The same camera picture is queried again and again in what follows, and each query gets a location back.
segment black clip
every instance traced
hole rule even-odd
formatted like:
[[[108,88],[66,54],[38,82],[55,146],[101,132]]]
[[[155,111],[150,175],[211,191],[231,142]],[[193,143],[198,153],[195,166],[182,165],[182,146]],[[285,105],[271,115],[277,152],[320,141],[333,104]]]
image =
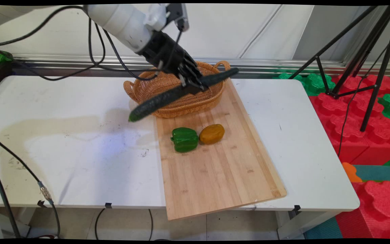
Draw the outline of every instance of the black clip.
[[[45,201],[40,201],[40,200],[39,200],[39,202],[37,202],[37,205],[38,205],[39,207],[46,207],[46,206],[44,205],[44,203],[45,203]]]
[[[296,213],[296,215],[298,215],[300,212],[298,212],[300,210],[300,205],[294,205],[294,209],[292,210],[293,212]]]

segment wooden cutting board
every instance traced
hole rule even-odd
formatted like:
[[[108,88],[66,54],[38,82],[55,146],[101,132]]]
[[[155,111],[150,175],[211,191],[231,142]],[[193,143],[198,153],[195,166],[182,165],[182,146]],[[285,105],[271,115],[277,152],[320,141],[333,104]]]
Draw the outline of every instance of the wooden cutting board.
[[[156,118],[168,220],[204,215],[286,196],[286,190],[251,119],[228,79],[215,107],[172,119]],[[225,128],[222,140],[174,150],[171,132]]]

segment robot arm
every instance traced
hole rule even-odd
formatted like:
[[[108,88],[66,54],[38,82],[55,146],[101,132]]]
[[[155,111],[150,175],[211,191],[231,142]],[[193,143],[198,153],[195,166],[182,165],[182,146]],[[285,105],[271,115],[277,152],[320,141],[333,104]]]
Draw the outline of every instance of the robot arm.
[[[47,6],[0,6],[0,25],[33,9],[44,7]],[[180,87],[161,93],[135,108],[130,121],[142,119],[186,94],[206,91],[209,86],[238,72],[237,68],[232,68],[220,74],[203,76],[192,57],[161,31],[172,21],[180,34],[189,29],[184,3],[170,3],[168,6],[153,3],[147,15],[131,4],[89,4],[84,5],[83,9],[91,20],[125,46],[144,56],[147,62],[161,71],[174,74],[181,81]]]
[[[8,22],[9,20],[15,19],[21,15],[27,14],[34,9],[47,8],[48,6],[10,6],[0,5],[0,25]]]

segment wicker basket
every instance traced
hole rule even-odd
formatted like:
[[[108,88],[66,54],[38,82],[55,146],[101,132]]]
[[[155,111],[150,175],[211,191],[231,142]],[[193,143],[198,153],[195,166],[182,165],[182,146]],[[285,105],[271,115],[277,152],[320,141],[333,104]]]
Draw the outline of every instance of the wicker basket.
[[[214,66],[205,62],[197,62],[197,64],[199,71],[201,71],[204,76],[219,73],[218,66],[220,64],[225,67],[225,70],[230,69],[230,64],[226,61],[220,61]],[[139,77],[147,78],[153,74],[155,74],[155,71],[146,71],[140,74]],[[131,99],[139,104],[164,91],[175,88],[178,85],[180,85],[180,80],[173,74],[160,72],[155,79],[150,81],[141,81],[139,79],[136,79],[135,83],[125,81],[124,90]],[[196,95],[187,94],[175,102],[158,109],[153,115],[161,118],[173,118],[208,108],[219,102],[224,90],[224,85],[225,82],[220,82],[211,86],[203,93],[197,93]]]

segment green bell pepper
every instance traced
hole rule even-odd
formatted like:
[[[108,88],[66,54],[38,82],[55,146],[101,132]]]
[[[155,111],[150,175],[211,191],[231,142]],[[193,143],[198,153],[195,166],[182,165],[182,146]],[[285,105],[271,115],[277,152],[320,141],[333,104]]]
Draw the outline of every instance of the green bell pepper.
[[[193,129],[180,127],[172,130],[171,141],[174,142],[175,151],[185,153],[197,147],[198,136]]]

